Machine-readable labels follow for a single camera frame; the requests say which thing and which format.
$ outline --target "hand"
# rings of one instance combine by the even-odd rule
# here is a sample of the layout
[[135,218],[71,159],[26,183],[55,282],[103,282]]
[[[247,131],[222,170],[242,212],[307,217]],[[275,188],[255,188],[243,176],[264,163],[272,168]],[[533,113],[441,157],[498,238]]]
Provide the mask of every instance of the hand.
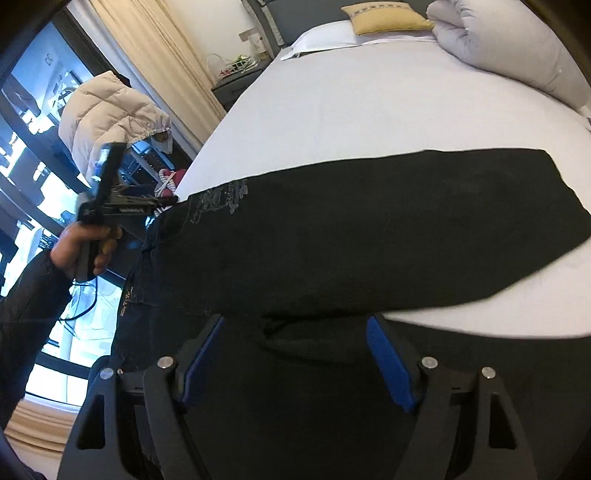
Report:
[[51,261],[68,278],[74,280],[82,245],[88,241],[102,241],[99,255],[95,258],[93,271],[94,275],[99,276],[105,272],[111,261],[111,255],[117,247],[117,239],[121,238],[123,234],[120,227],[114,230],[112,232],[109,227],[104,225],[82,225],[80,222],[68,225],[51,250]]

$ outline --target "window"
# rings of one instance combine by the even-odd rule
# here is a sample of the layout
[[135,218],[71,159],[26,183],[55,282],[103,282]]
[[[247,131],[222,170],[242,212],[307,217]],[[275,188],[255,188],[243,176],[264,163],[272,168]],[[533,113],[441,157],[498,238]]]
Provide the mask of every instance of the window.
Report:
[[[54,24],[33,40],[0,93],[0,287],[6,295],[25,266],[56,242],[75,220],[78,194],[87,184],[59,139],[61,113],[69,96],[91,72]],[[108,355],[115,334],[121,289],[99,278],[74,286],[63,317],[96,307],[71,322],[58,322],[43,353],[87,372]],[[33,395],[80,406],[87,381],[47,365],[36,365],[27,384]]]

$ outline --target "metal screw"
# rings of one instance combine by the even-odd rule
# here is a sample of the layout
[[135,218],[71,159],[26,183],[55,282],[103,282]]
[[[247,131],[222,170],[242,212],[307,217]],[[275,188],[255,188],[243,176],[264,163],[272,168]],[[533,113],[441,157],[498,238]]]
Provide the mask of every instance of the metal screw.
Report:
[[482,376],[484,378],[488,378],[489,380],[496,377],[495,369],[492,367],[484,367],[482,369]]
[[426,356],[421,360],[421,365],[429,370],[433,370],[434,368],[437,368],[439,362],[432,356]]
[[174,358],[171,356],[164,356],[158,360],[158,366],[160,368],[170,368],[174,365]]
[[100,371],[99,377],[103,380],[108,380],[113,376],[113,369],[112,368],[104,368]]

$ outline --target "jeans embroidery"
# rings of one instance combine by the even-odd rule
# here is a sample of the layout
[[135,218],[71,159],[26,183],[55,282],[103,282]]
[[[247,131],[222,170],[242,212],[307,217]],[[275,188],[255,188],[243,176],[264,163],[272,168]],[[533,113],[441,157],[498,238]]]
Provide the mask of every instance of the jeans embroidery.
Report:
[[226,207],[230,210],[230,215],[234,214],[239,201],[248,195],[248,186],[246,179],[234,180],[197,195],[197,206],[191,219],[192,223],[199,223],[203,212],[217,212]]

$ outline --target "gray nightstand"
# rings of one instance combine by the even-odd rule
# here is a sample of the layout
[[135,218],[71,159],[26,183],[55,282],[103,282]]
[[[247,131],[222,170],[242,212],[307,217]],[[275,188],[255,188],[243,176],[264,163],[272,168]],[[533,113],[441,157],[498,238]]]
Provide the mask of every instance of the gray nightstand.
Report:
[[242,95],[242,92],[259,78],[260,74],[270,63],[271,60],[261,60],[256,67],[245,72],[233,73],[214,85],[212,92],[222,104],[226,112],[230,111],[230,108],[236,103],[236,100]]

